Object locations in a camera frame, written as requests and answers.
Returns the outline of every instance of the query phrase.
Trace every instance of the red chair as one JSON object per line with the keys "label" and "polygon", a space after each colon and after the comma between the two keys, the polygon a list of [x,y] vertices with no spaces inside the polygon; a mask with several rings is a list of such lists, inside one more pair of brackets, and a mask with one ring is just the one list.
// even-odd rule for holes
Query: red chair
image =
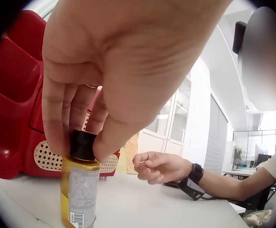
{"label": "red chair", "polygon": [[[21,171],[34,176],[61,176],[62,157],[48,147],[42,123],[45,25],[36,13],[22,11],[1,38],[0,178],[13,178]],[[88,108],[86,121],[98,93]],[[117,151],[108,163],[102,164],[100,176],[114,175],[119,155]]]}

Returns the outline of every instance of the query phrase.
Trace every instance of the barcode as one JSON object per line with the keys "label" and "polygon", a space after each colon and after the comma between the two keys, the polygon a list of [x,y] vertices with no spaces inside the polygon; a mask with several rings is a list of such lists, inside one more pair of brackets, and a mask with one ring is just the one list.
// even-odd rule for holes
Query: barcode
{"label": "barcode", "polygon": [[70,213],[71,216],[71,222],[74,224],[78,224],[78,228],[84,227],[84,214],[76,214],[76,213]]}

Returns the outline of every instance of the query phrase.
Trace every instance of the computer monitor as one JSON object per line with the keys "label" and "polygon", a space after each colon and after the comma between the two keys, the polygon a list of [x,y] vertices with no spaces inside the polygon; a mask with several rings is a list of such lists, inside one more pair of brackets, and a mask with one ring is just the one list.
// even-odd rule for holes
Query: computer monitor
{"label": "computer monitor", "polygon": [[258,145],[257,143],[255,144],[255,155],[254,155],[254,165],[257,166],[259,164],[257,162],[258,155],[259,154],[268,154],[268,148],[264,145]]}
{"label": "computer monitor", "polygon": [[260,163],[267,161],[269,158],[271,158],[271,155],[259,154],[255,166],[258,166]]}
{"label": "computer monitor", "polygon": [[254,166],[254,161],[250,161],[250,168],[253,168]]}

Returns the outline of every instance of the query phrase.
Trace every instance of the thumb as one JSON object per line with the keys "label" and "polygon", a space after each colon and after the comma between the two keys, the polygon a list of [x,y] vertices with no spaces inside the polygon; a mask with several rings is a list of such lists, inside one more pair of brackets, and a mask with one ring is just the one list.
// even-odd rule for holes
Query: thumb
{"label": "thumb", "polygon": [[157,153],[155,156],[150,157],[145,161],[145,165],[149,168],[155,168],[159,165],[164,165],[170,162],[170,158],[167,154]]}
{"label": "thumb", "polygon": [[106,163],[109,156],[125,145],[144,125],[146,124],[124,123],[115,120],[108,114],[103,129],[96,136],[93,143],[93,153],[97,161]]}

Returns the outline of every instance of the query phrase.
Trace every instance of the black wristwatch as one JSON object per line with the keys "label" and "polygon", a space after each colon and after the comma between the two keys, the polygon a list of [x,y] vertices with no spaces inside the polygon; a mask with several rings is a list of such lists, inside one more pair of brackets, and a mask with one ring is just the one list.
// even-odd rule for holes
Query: black wristwatch
{"label": "black wristwatch", "polygon": [[190,178],[195,184],[198,185],[202,176],[203,176],[203,168],[198,164],[193,164],[192,171],[188,175],[188,178]]}

